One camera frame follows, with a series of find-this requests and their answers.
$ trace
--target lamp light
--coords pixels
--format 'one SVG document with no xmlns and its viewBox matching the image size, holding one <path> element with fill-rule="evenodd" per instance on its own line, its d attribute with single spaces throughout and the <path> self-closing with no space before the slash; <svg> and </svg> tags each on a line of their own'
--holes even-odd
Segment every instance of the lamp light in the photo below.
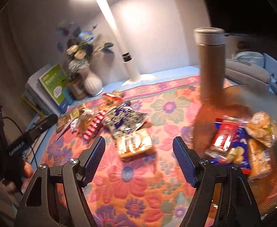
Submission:
<svg viewBox="0 0 277 227">
<path fill-rule="evenodd" d="M 123 60 L 124 60 L 124 66 L 128 72 L 128 75 L 130 76 L 130 79 L 128 81 L 126 81 L 124 85 L 128 85 L 128 84 L 132 84 L 132 83 L 136 83 L 139 82 L 141 80 L 153 80 L 155 79 L 151 74 L 143 74 L 141 75 L 139 73 L 139 70 L 137 68 L 137 65 L 135 63 L 135 61 L 133 60 L 133 58 L 131 57 L 129 51 L 127 50 L 127 47 L 118 31 L 118 28 L 116 26 L 115 23 L 115 19 L 112 15 L 112 12 L 109 8 L 109 5 L 107 3 L 106 0 L 96 0 L 105 19 L 107 20 L 114 36 L 115 36 L 115 40 L 117 42 L 117 46 L 120 49 L 120 52 L 122 53 L 123 56 Z"/>
</svg>

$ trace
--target green book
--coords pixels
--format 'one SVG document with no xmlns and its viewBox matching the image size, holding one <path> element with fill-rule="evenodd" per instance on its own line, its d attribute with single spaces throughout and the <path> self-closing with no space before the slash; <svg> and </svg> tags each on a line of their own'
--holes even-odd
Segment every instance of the green book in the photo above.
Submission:
<svg viewBox="0 0 277 227">
<path fill-rule="evenodd" d="M 68 94 L 69 92 L 66 91 L 66 89 L 68 89 L 66 84 L 69 80 L 65 76 L 61 65 L 57 64 L 53 68 L 49 69 L 46 73 L 39 77 L 39 81 L 42 83 L 50 97 L 59 106 L 61 112 L 66 113 L 68 105 L 72 103 L 72 100 Z"/>
</svg>

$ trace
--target hand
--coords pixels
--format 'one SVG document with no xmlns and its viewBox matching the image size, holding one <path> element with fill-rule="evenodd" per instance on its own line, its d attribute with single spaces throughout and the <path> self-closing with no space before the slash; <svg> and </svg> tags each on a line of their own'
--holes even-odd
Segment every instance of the hand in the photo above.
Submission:
<svg viewBox="0 0 277 227">
<path fill-rule="evenodd" d="M 30 180 L 32 179 L 32 176 L 34 175 L 34 170 L 32 169 L 32 166 L 28 162 L 25 162 L 23 172 L 24 172 L 25 180 L 22 184 L 21 192 L 24 194 Z M 16 186 L 13 182 L 3 180 L 2 184 L 4 185 L 5 190 L 9 195 L 13 195 L 16 192 Z"/>
</svg>

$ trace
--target light blue pillow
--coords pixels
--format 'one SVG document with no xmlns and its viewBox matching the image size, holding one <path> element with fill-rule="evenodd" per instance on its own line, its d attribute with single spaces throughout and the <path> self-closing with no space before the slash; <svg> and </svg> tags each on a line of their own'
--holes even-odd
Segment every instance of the light blue pillow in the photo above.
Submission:
<svg viewBox="0 0 277 227">
<path fill-rule="evenodd" d="M 265 59 L 261 53 L 258 52 L 240 52 L 235 55 L 234 59 L 238 60 L 244 60 L 253 64 L 256 64 L 257 66 L 264 67 L 265 66 Z"/>
</svg>

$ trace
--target flower vase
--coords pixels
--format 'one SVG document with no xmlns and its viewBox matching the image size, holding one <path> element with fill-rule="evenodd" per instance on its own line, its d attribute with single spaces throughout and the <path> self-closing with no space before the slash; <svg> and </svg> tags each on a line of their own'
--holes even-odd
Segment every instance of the flower vase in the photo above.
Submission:
<svg viewBox="0 0 277 227">
<path fill-rule="evenodd" d="M 90 95 L 98 96 L 103 92 L 101 79 L 89 67 L 86 70 L 79 71 L 79 73 L 82 75 L 84 87 Z"/>
</svg>

